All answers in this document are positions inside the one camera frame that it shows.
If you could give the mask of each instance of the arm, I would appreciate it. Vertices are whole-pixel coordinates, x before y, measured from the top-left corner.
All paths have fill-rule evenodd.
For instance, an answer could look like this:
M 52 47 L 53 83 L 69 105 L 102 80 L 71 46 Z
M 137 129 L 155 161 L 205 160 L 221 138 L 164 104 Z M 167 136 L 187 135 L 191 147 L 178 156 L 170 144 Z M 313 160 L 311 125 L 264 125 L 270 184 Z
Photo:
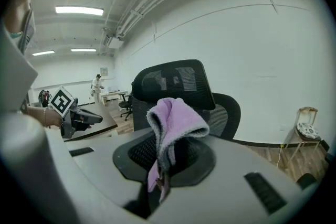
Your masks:
M 61 116 L 54 109 L 34 108 L 28 106 L 28 115 L 35 118 L 43 126 L 57 126 L 62 124 Z

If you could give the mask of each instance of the table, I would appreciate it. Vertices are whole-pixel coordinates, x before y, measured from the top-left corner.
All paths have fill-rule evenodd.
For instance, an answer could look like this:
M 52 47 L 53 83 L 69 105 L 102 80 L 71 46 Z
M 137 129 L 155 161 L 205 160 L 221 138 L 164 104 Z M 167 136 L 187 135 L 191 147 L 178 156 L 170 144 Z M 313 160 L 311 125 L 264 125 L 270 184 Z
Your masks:
M 113 152 L 120 145 L 147 135 L 150 130 L 74 141 L 66 143 L 66 146 L 69 150 L 94 149 L 94 152 L 76 156 L 73 160 L 98 190 L 114 204 L 124 206 L 137 198 L 141 184 L 122 176 L 112 161 Z M 296 200 L 302 192 L 285 173 L 247 147 L 212 136 L 203 138 L 202 142 L 215 151 L 213 171 L 195 188 L 172 188 L 164 203 L 148 218 L 150 223 L 266 222 L 266 210 L 244 179 L 250 172 L 260 172 L 288 203 Z
M 113 96 L 117 96 L 118 99 L 120 99 L 120 98 L 119 98 L 119 95 L 120 95 L 120 94 L 127 94 L 127 93 L 128 93 L 128 92 L 126 92 L 126 91 L 124 91 L 124 92 L 117 91 L 117 92 L 102 93 L 102 94 L 100 94 L 100 98 L 101 98 L 102 103 L 105 104 L 105 103 L 104 103 L 104 97 L 113 97 Z
M 81 108 L 102 116 L 103 121 L 101 123 L 92 125 L 92 128 L 86 129 L 85 131 L 75 132 L 72 138 L 67 140 L 64 139 L 65 142 L 82 140 L 101 135 L 118 127 L 115 120 L 111 117 L 110 112 L 102 103 L 88 104 L 81 106 Z

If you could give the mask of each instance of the wooden floor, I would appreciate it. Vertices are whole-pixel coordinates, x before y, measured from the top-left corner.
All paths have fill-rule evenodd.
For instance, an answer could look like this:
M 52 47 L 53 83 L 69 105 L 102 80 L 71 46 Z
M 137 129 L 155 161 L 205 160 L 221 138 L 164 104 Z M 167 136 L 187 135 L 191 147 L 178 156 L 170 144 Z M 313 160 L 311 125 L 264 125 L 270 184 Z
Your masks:
M 134 131 L 133 128 L 133 115 L 130 115 L 125 121 L 125 115 L 121 118 L 117 101 L 108 102 L 107 108 L 110 111 L 111 116 L 117 122 L 117 133 L 129 134 Z M 279 148 L 267 148 L 267 147 L 252 147 L 249 149 L 256 152 L 258 155 L 266 159 L 272 165 L 277 166 L 279 161 Z M 278 168 L 287 174 L 293 181 L 297 181 L 305 173 L 311 173 L 318 181 L 321 181 L 328 169 L 328 163 L 324 160 L 326 151 L 319 145 L 314 152 L 314 146 L 302 147 L 288 167 L 286 163 L 293 154 L 295 148 L 282 149 L 280 154 L 280 161 Z

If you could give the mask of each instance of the ceiling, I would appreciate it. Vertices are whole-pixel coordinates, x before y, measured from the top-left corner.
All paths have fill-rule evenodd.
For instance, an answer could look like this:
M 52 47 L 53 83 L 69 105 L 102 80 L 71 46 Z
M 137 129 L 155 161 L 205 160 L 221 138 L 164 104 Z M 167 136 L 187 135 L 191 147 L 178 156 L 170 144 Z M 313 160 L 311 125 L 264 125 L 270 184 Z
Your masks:
M 106 34 L 117 33 L 117 28 L 142 0 L 32 0 L 36 33 L 26 51 L 32 53 L 54 50 L 55 55 L 71 54 L 72 48 L 95 48 L 97 54 L 111 55 L 114 49 L 103 45 Z M 56 14 L 55 7 L 77 5 L 103 8 L 103 16 Z

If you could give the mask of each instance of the white wall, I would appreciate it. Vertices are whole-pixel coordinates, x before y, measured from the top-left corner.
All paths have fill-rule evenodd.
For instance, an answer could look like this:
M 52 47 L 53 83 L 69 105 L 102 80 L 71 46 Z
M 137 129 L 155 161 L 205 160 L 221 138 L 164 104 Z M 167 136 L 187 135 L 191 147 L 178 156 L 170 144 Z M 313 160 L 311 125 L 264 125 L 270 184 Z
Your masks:
M 38 72 L 29 93 L 31 102 L 38 102 L 38 94 L 42 89 L 53 94 L 60 86 L 64 86 L 79 104 L 94 102 L 90 96 L 93 79 L 100 74 L 101 67 L 108 68 L 108 76 L 102 77 L 102 85 L 116 87 L 114 80 L 113 59 L 105 56 L 70 55 L 70 56 L 38 56 L 30 60 Z
M 127 35 L 115 59 L 118 85 L 144 68 L 200 60 L 211 90 L 232 96 L 242 117 L 235 139 L 283 143 L 297 110 L 319 110 L 327 143 L 335 136 L 335 32 L 317 0 L 167 0 Z

